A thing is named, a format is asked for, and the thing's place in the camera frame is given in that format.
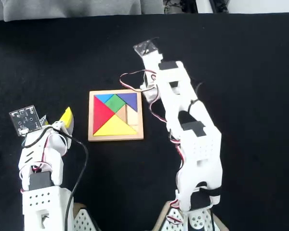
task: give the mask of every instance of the tangram puzzle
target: tangram puzzle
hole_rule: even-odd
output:
[[[143,138],[141,93],[132,90],[90,91],[89,141]]]

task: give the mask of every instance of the black fabric surface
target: black fabric surface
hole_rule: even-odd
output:
[[[148,15],[0,22],[0,230],[21,231],[22,139],[8,113],[34,104],[59,119],[71,106],[73,135],[90,151],[75,194],[103,231],[153,228],[172,200],[180,158],[144,102],[144,140],[87,142],[90,90],[121,89],[143,68],[132,46],[152,37],[166,61],[181,60],[222,133],[222,197],[230,230],[289,231],[289,14]],[[138,86],[142,75],[130,83]],[[161,105],[154,108],[163,113]],[[63,186],[83,165],[73,144]]]

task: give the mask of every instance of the white robotic arm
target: white robotic arm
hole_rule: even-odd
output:
[[[135,45],[134,49],[142,58],[145,69],[155,73],[146,72],[140,88],[149,103],[158,98],[162,100],[167,130],[178,141],[177,149],[183,158],[176,190],[180,210],[188,213],[218,204],[223,172],[221,133],[197,98],[182,62],[163,62],[162,54],[151,40]],[[195,121],[181,124],[180,111],[188,112]]]
[[[39,121],[34,106],[10,115],[18,134],[26,134],[18,165],[22,180],[24,230],[96,231],[85,209],[79,211],[75,220],[73,217],[73,194],[86,167],[88,150],[71,136],[74,118],[70,108],[52,125]],[[84,167],[72,192],[60,187],[62,156],[70,148],[71,139],[81,144],[86,152]]]

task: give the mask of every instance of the red triangle piece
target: red triangle piece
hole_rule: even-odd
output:
[[[94,97],[93,105],[93,134],[100,129],[115,113],[102,103],[98,98]]]

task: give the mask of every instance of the gray fabric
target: gray fabric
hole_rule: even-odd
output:
[[[0,20],[164,13],[162,0],[0,0]]]

